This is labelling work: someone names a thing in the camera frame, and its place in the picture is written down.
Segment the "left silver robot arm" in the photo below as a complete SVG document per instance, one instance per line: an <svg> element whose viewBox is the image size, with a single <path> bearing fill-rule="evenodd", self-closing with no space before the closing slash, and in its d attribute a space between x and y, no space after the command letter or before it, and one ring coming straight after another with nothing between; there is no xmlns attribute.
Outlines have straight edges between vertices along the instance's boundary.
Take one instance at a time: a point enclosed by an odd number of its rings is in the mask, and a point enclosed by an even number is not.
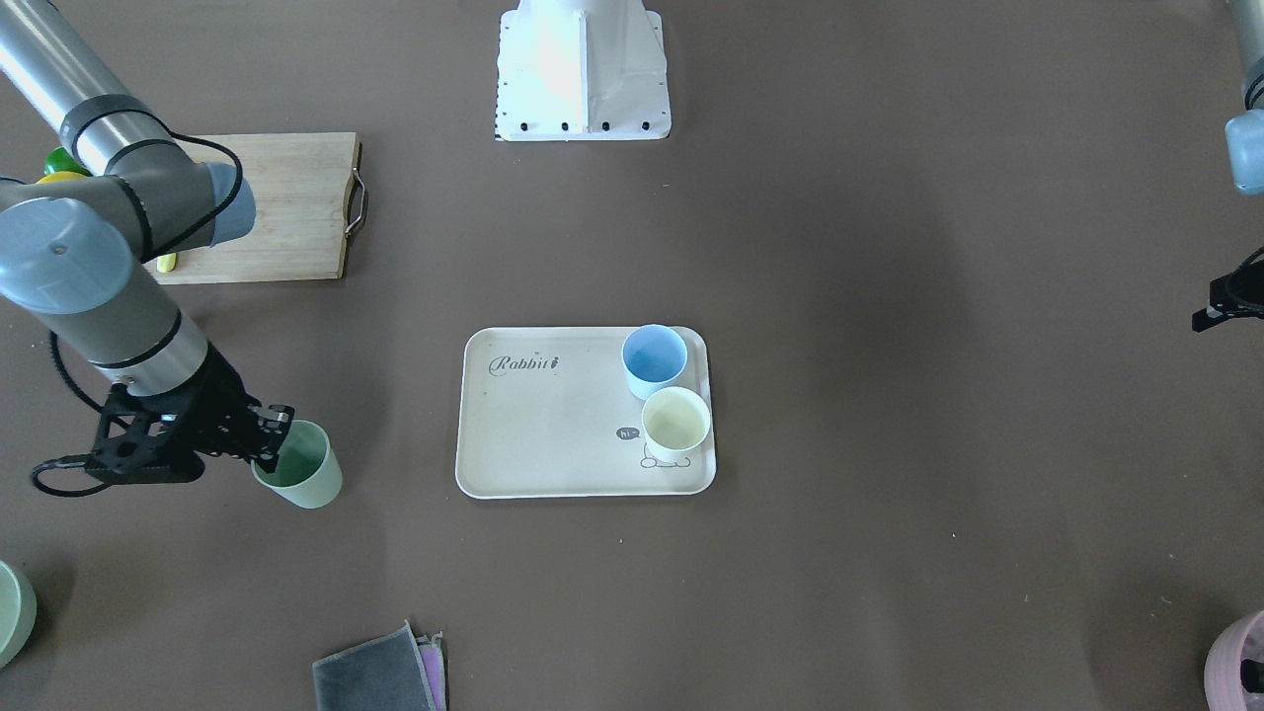
<svg viewBox="0 0 1264 711"><path fill-rule="evenodd" d="M1263 194L1263 3L1229 1L1235 23L1237 59L1243 68L1243 110L1224 127L1229 175L1237 194ZM1205 307L1191 315L1194 333L1229 320L1263 318L1263 248L1259 247L1227 275L1211 280Z"/></svg>

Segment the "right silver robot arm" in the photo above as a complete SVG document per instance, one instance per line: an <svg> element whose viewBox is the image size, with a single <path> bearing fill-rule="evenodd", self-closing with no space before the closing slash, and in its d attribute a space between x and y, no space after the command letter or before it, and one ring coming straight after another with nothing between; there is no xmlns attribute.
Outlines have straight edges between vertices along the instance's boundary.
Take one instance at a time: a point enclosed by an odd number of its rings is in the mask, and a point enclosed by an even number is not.
<svg viewBox="0 0 1264 711"><path fill-rule="evenodd" d="M295 411L265 407L147 271L161 256L246 235L257 199L241 161L187 154L49 1L5 1L3 72L85 168L66 182L3 178L3 295L67 344L110 388L86 453L35 466L80 469L82 496L118 485L187 483L205 455L276 472Z"/></svg>

